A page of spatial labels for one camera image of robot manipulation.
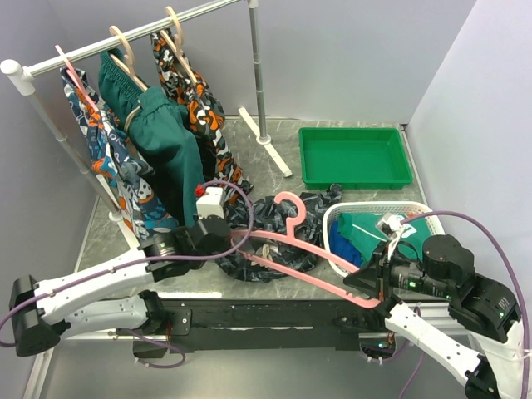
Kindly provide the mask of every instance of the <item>white wall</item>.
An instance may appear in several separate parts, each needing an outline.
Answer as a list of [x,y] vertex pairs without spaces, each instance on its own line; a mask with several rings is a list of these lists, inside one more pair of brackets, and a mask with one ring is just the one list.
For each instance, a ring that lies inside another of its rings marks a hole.
[[[507,251],[529,307],[530,21],[529,0],[479,0],[407,129],[431,207],[462,211],[485,223]],[[480,231],[459,220],[443,222],[474,250],[479,272],[510,285]]]
[[[49,0],[81,47],[207,0]],[[408,122],[475,0],[260,0],[266,111],[312,120]],[[184,48],[228,114],[256,113],[246,2],[184,22]],[[137,72],[158,85],[147,38]],[[96,81],[97,59],[84,63]]]
[[[54,45],[70,45],[47,2],[2,4],[0,61],[23,65],[54,57]],[[62,93],[58,72],[40,76],[35,87],[60,127],[79,148],[86,145]],[[95,194],[54,140],[26,98],[0,76],[0,314],[8,311],[12,283],[26,274],[37,280],[74,269]],[[2,340],[12,342],[8,323]],[[32,358],[0,348],[0,397],[22,396]]]

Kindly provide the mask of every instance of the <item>white laundry basket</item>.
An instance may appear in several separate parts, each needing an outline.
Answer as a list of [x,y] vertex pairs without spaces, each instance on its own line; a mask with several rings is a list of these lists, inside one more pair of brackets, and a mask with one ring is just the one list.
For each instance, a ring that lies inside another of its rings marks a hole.
[[[386,214],[388,212],[393,214],[424,214],[431,212],[428,206],[413,201],[375,201],[375,202],[347,202],[344,204],[336,204],[327,209],[323,216],[323,244],[325,250],[331,252],[329,247],[329,229],[334,221],[338,220],[340,214]],[[441,227],[440,220],[437,216],[425,218],[426,226],[431,231],[432,235],[445,234],[443,227]],[[342,277],[346,277],[348,272],[329,261],[332,269]]]

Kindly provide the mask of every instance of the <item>green tray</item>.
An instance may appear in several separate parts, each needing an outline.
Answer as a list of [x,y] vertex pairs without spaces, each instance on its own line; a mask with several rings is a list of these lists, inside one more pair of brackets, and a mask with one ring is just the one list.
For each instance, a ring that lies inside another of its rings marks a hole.
[[412,173],[397,129],[299,129],[303,181],[308,189],[401,189]]

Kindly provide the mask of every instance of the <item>dark patterned garment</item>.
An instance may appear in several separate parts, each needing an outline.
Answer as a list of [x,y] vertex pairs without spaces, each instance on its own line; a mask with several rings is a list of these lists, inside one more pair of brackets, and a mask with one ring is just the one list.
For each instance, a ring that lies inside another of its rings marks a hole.
[[[342,199],[342,186],[331,185],[324,195],[302,193],[299,197],[303,200],[307,209],[307,218],[296,227],[296,237],[310,244],[323,247],[323,216],[328,208]],[[253,204],[255,214],[254,227],[260,230],[286,234],[286,218],[297,215],[296,205],[288,201],[281,201],[280,204],[275,204],[273,198],[274,196],[268,196]],[[248,226],[248,209],[241,199],[235,205],[226,207],[226,215],[226,220],[231,229],[243,229]],[[316,254],[311,254],[292,245],[258,238],[251,238],[249,242],[253,247],[252,251],[258,256],[269,258],[278,264],[300,272],[312,270],[318,261]],[[238,280],[267,283],[277,278],[286,277],[286,274],[255,264],[238,253],[226,258],[216,259],[216,263],[229,276]]]
[[[190,124],[187,127],[198,141],[205,180],[228,180],[247,194],[253,186],[243,177],[242,169],[237,165],[221,133],[225,123],[222,105],[213,97],[209,85],[197,72],[195,77],[198,82],[194,85],[159,33],[152,33],[150,38],[163,90],[169,98],[185,105],[189,112]],[[230,188],[224,189],[224,192],[224,202],[235,204],[238,193]]]
[[126,133],[117,128],[109,106],[88,86],[86,73],[76,69],[99,111],[94,111],[87,103],[67,75],[66,68],[61,68],[60,73],[65,95],[89,146],[92,170],[105,176],[110,185],[118,189],[124,223],[139,239],[176,229],[177,221],[166,212],[147,181],[153,169],[136,152]]

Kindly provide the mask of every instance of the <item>pink hanger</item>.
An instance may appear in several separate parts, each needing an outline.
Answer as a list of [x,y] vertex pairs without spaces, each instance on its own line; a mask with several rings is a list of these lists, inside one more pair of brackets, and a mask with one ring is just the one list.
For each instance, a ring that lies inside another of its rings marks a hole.
[[94,112],[98,112],[100,109],[98,108],[96,103],[91,99],[91,97],[89,96],[89,93],[86,92],[83,82],[81,81],[80,77],[77,75],[76,70],[74,69],[70,61],[68,61],[67,56],[65,55],[63,50],[59,47],[59,45],[56,45],[56,50],[59,53],[59,56],[61,56],[61,58],[65,62],[66,68],[68,68],[66,70],[67,75],[72,79],[72,81],[74,82],[76,87],[80,90],[81,94],[85,97],[86,101],[89,103],[89,105],[94,110]]
[[[321,249],[317,247],[316,245],[312,245],[300,239],[296,239],[295,228],[299,226],[307,217],[307,210],[305,208],[305,204],[297,195],[295,195],[294,193],[287,192],[287,191],[283,191],[275,195],[275,198],[273,199],[275,204],[279,204],[282,200],[288,200],[288,201],[293,202],[298,209],[298,216],[296,216],[295,218],[286,218],[286,235],[279,234],[279,233],[273,233],[270,231],[258,230],[258,231],[252,232],[250,235],[251,237],[259,237],[261,239],[273,239],[273,240],[280,241],[285,244],[294,245],[298,248],[301,248],[308,252],[316,254],[320,258],[325,258],[327,260],[330,260],[331,262],[334,262],[338,266],[348,270],[351,273],[355,273],[356,271],[358,271],[358,267],[353,264],[350,264],[347,260],[342,259],[335,254],[331,254],[327,252],[325,249]],[[246,234],[246,230],[240,229],[240,230],[234,230],[231,233],[231,236],[239,237],[239,236],[244,236],[245,234]],[[252,254],[247,254],[243,251],[239,251],[239,252],[246,259],[249,259],[253,262],[257,262],[258,264],[262,264],[263,266],[266,266],[267,268],[272,268],[281,273],[285,273],[289,276],[299,278],[300,280],[303,280],[307,283],[315,285],[316,287],[320,287],[330,293],[334,293],[340,298],[343,298],[349,302],[355,303],[357,306],[360,306],[362,308],[375,308],[380,303],[380,301],[375,298],[364,299],[360,297],[355,297],[353,296],[352,293],[348,293],[344,289],[341,289],[339,287],[336,287],[335,285],[322,281],[319,278],[315,278],[315,277],[309,276],[308,274],[301,273],[297,270],[293,270],[291,268],[283,266],[282,264],[276,264],[272,260],[264,259],[256,255],[252,255]]]

